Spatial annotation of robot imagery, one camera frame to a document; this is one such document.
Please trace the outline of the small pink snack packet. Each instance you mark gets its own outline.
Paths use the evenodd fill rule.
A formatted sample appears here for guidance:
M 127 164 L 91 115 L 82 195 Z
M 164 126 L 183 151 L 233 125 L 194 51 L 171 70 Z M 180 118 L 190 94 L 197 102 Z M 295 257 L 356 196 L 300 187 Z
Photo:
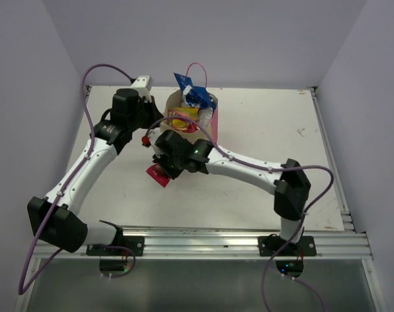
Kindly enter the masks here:
M 170 182 L 170 177 L 163 171 L 163 169 L 158 164 L 151 165 L 146 170 L 146 173 L 163 188 L 165 188 Z

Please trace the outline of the Fox's fruit candy bag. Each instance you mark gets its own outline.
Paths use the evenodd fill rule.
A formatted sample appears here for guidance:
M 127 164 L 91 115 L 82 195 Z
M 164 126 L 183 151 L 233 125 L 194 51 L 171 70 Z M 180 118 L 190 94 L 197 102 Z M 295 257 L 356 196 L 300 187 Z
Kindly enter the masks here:
M 193 108 L 193 107 L 174 107 L 168 109 L 168 117 L 172 117 L 167 124 L 178 131 L 184 133 L 195 133 L 200 130 L 197 124 L 207 127 L 211 123 L 213 110 L 211 107 Z

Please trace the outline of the beige Cakes paper bag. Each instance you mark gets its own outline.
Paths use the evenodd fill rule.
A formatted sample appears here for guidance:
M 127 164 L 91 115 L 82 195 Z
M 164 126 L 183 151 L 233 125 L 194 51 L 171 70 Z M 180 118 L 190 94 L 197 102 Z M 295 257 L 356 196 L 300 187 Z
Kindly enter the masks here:
M 187 71 L 184 75 L 191 78 L 190 69 L 193 66 L 199 66 L 203 70 L 203 73 L 205 75 L 204 75 L 204 85 L 202 87 L 206 88 L 206 90 L 207 90 L 207 75 L 206 75 L 207 72 L 202 64 L 200 64 L 198 62 L 193 62 L 193 63 L 189 64 L 189 66 L 187 67 Z M 218 99 L 216 96 L 214 96 L 214 94 L 212 94 L 210 92 L 209 92 L 209 94 L 214 98 L 214 101 L 217 104 L 216 110 L 213 111 L 213 117 L 211 119 L 210 125 L 208 125 L 207 127 L 203 127 L 197 123 L 197 126 L 200 128 L 199 131 L 197 131 L 195 133 L 184 133 L 184 132 L 181 132 L 181 131 L 171 128 L 167 124 L 167 121 L 172 119 L 172 117 L 169 117 L 170 118 L 169 120 L 165 120 L 160 123 L 161 131 L 173 130 L 173 131 L 179 133 L 182 137 L 186 138 L 188 141 L 190 141 L 192 143 L 195 142 L 196 140 L 198 140 L 199 138 L 205 138 L 206 136 L 204 135 L 203 131 L 207 131 L 209 133 L 209 135 L 211 136 L 211 138 L 214 141 L 217 141 L 217 137 L 218 137 Z M 179 86 L 178 86 L 178 89 L 176 91 L 174 91 L 173 93 L 171 93 L 169 95 L 168 99 L 166 100 L 166 104 L 165 104 L 165 108 L 164 108 L 164 116 L 168 117 L 168 109 L 172 109 L 174 107 L 189 107 L 181 99 L 181 90 L 180 90 Z

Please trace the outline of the blue chips bag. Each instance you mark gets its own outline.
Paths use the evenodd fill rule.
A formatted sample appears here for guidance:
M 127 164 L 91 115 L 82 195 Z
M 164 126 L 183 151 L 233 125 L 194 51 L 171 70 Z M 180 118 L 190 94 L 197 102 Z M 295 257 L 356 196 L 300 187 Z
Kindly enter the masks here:
M 181 99 L 189 107 L 197 109 L 207 109 L 210 107 L 213 111 L 216 110 L 217 104 L 206 88 L 195 86 L 192 79 L 188 76 L 174 73 L 174 77 L 181 90 Z

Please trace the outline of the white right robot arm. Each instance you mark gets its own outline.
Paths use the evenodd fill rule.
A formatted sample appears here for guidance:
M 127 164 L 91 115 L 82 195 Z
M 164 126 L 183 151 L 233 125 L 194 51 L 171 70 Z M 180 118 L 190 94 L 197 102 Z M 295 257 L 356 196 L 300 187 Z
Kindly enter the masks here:
M 280 216 L 281 252 L 293 255 L 301 249 L 304 226 L 300 223 L 311 183 L 298 162 L 259 161 L 216 147 L 206 139 L 191 143 L 172 130 L 154 129 L 147 137 L 154 150 L 154 163 L 170 179 L 184 171 L 213 174 L 248 183 L 273 195 L 273 209 Z

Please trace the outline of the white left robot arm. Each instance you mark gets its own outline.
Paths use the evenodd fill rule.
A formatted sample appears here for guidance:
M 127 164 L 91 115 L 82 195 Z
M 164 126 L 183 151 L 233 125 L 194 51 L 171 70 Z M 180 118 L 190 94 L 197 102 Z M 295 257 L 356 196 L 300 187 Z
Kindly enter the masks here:
M 35 239 L 67 252 L 101 245 L 109 255 L 119 254 L 124 247 L 119 226 L 104 221 L 87 224 L 78 214 L 98 177 L 132 140 L 133 133 L 148 129 L 162 117 L 146 87 L 117 90 L 111 108 L 90 126 L 90 138 L 70 170 L 43 198 L 33 197 L 28 203 Z

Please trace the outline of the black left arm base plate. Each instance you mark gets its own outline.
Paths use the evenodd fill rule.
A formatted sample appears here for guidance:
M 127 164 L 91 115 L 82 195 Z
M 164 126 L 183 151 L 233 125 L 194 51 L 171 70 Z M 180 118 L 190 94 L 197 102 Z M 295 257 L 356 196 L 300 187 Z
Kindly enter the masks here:
M 145 238 L 143 236 L 123 236 L 110 245 L 88 245 L 86 254 L 89 256 L 117 257 L 134 255 L 141 257 L 144 252 Z

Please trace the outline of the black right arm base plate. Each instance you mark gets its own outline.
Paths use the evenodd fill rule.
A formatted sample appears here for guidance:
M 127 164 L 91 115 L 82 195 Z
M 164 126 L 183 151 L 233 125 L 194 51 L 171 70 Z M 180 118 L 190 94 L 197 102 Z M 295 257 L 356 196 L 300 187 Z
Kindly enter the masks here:
M 257 247 L 261 257 L 273 256 L 286 242 L 277 234 L 260 236 L 257 238 Z M 315 241 L 312 236 L 302 236 L 297 243 L 289 243 L 278 256 L 296 257 L 317 255 Z

